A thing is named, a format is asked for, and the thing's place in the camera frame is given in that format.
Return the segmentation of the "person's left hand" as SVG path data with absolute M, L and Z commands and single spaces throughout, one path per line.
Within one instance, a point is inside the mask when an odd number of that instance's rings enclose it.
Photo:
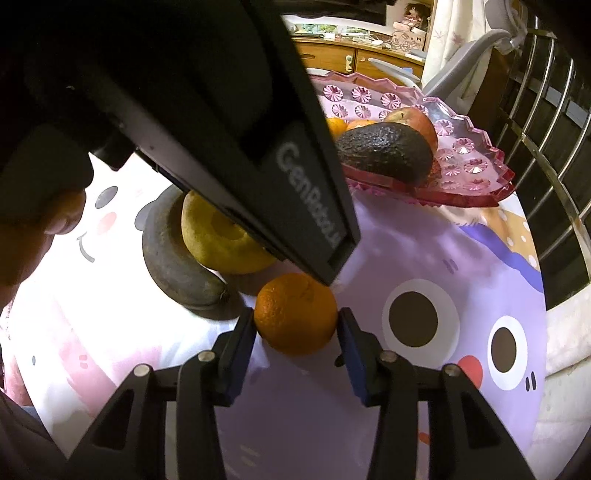
M 79 224 L 85 203 L 85 187 L 66 189 L 49 201 L 39 220 L 1 225 L 1 308 L 14 299 L 20 285 L 36 270 L 54 237 Z

